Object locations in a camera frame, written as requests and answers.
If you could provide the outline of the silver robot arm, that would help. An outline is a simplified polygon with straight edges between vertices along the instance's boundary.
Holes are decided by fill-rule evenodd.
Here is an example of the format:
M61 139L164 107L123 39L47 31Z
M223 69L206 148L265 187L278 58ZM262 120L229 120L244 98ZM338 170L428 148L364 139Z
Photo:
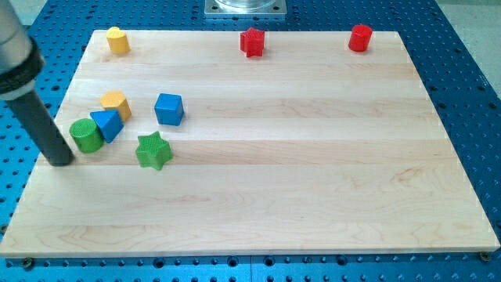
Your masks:
M44 64L12 4L1 0L1 100L14 100L34 90Z

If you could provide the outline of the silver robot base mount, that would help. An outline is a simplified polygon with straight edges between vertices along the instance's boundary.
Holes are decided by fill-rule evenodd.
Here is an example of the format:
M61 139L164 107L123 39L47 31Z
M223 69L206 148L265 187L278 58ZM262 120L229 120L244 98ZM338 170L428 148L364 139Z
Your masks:
M286 0L206 0L204 14L208 16L257 16L287 13Z

